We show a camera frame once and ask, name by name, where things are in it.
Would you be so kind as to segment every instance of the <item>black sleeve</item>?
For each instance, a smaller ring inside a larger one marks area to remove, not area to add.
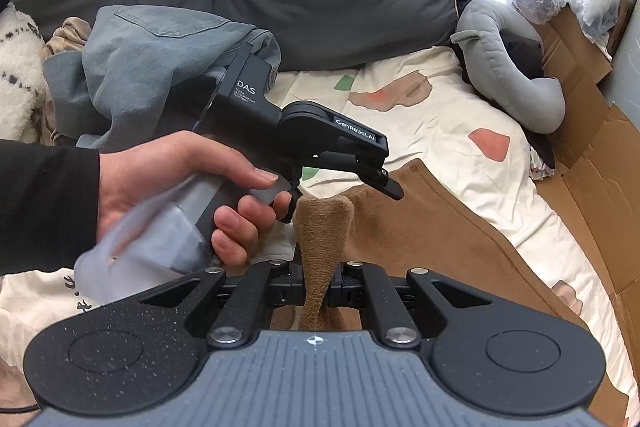
[[[95,245],[100,157],[0,140],[0,274],[73,267]]]

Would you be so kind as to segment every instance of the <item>black cable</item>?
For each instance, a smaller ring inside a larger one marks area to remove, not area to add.
[[[38,404],[28,405],[27,407],[0,407],[0,414],[24,414],[40,409]]]

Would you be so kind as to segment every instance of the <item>gray neck pillow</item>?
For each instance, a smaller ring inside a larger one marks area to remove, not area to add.
[[[523,128],[553,133],[564,118],[564,95],[558,79],[527,78],[509,57],[500,32],[532,40],[542,48],[538,32],[518,12],[495,0],[473,0],[451,36],[465,56],[469,80]]]

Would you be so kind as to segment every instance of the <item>finger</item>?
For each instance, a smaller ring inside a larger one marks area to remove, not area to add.
[[[178,150],[190,168],[190,173],[218,174],[250,189],[268,189],[278,176],[254,167],[245,156],[220,142],[190,131],[171,135],[178,142]]]
[[[213,214],[213,222],[231,240],[244,248],[247,253],[254,251],[258,242],[258,229],[252,222],[240,216],[231,207],[218,208]]]
[[[276,223],[275,211],[253,196],[247,195],[238,201],[238,214],[254,224],[260,236],[271,232]]]
[[[220,229],[213,231],[211,246],[224,264],[235,266],[245,263],[248,258],[246,250]]]
[[[273,210],[277,219],[283,219],[289,213],[289,205],[291,204],[291,193],[280,192],[276,194],[273,200]]]

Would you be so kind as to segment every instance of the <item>green patch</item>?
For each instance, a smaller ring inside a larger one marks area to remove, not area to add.
[[[313,178],[320,169],[316,169],[315,167],[303,167],[302,168],[302,181],[307,181]]]
[[[335,84],[334,90],[338,90],[339,92],[348,92],[353,86],[354,77],[350,75],[343,75],[342,78]]]

